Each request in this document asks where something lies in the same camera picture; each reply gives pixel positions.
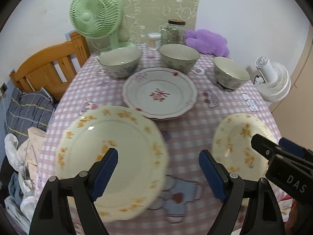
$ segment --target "fan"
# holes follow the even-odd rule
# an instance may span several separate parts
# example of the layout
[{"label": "fan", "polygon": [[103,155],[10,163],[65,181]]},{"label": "fan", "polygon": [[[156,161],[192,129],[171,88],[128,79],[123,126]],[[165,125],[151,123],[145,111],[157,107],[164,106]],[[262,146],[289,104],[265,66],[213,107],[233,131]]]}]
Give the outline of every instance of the fan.
[{"label": "fan", "polygon": [[122,21],[122,0],[73,0],[71,23],[84,37],[101,39],[110,36],[111,49],[132,46],[130,42],[118,42],[117,28]]},{"label": "fan", "polygon": [[290,91],[291,81],[285,66],[279,62],[271,63],[266,57],[259,57],[255,62],[257,70],[261,73],[263,82],[256,80],[255,87],[262,98],[268,102],[281,101]]}]

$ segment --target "cream plate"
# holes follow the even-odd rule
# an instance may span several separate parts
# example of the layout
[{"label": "cream plate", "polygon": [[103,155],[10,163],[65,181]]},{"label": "cream plate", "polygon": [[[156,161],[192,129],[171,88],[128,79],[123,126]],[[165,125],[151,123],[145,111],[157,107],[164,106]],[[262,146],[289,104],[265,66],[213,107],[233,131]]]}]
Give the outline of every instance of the cream plate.
[{"label": "cream plate", "polygon": [[251,147],[251,138],[263,135],[276,143],[272,132],[252,115],[237,113],[225,118],[213,139],[212,155],[228,172],[242,179],[258,181],[267,171],[267,159]]},{"label": "cream plate", "polygon": [[152,119],[185,114],[197,102],[197,88],[183,73],[169,68],[147,68],[123,85],[123,101]]},{"label": "cream plate", "polygon": [[[56,151],[56,175],[71,178],[89,170],[110,147],[119,157],[103,196],[95,202],[103,222],[142,213],[163,188],[168,164],[163,137],[153,121],[133,109],[103,106],[87,111],[64,132]],[[75,207],[73,199],[69,203]]]}]

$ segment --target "bowl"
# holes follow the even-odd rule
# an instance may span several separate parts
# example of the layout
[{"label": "bowl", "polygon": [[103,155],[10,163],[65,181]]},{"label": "bowl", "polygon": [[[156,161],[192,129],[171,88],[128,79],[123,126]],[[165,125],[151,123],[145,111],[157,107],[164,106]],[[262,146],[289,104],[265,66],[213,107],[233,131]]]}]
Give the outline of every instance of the bowl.
[{"label": "bowl", "polygon": [[224,90],[235,90],[250,80],[244,68],[226,57],[214,58],[214,76]]},{"label": "bowl", "polygon": [[188,72],[200,58],[198,51],[181,44],[163,45],[159,52],[165,67],[184,73]]},{"label": "bowl", "polygon": [[142,51],[139,48],[124,47],[102,52],[95,59],[109,75],[125,78],[136,71],[141,56]]}]

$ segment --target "jar lid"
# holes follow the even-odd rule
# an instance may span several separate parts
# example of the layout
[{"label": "jar lid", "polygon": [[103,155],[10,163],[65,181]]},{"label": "jar lid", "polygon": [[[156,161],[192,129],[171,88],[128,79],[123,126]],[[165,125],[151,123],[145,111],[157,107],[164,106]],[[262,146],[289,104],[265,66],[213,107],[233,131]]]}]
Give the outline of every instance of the jar lid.
[{"label": "jar lid", "polygon": [[171,25],[179,25],[179,26],[186,25],[186,22],[184,20],[179,20],[179,19],[169,19],[168,23]]},{"label": "jar lid", "polygon": [[160,40],[162,38],[162,34],[158,32],[148,33],[148,38],[150,40]]}]

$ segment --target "tablecloth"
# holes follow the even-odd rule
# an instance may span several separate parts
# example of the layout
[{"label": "tablecloth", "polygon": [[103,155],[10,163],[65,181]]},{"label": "tablecloth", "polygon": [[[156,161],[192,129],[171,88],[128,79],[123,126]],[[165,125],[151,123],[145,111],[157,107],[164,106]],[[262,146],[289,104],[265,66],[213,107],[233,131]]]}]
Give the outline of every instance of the tablecloth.
[{"label": "tablecloth", "polygon": [[[162,65],[158,52],[140,47],[143,56],[140,68]],[[126,106],[122,101],[125,79],[113,78],[95,61],[94,53],[81,68],[63,95],[52,119],[38,160],[37,196],[47,179],[54,175],[54,154],[63,131],[89,109],[102,105]],[[170,162],[164,191],[149,209],[132,220],[106,224],[110,234],[207,234],[221,203],[215,199],[198,164],[203,149],[211,149],[214,132],[222,119],[232,113],[247,113],[262,120],[276,140],[281,135],[266,103],[252,82],[233,92],[225,92],[215,85],[213,55],[201,55],[196,66],[187,73],[198,88],[195,106],[180,118],[156,121],[164,135]],[[282,190],[275,190],[278,200]],[[244,219],[241,210],[235,229]],[[82,233],[77,214],[73,216],[76,230]]]}]

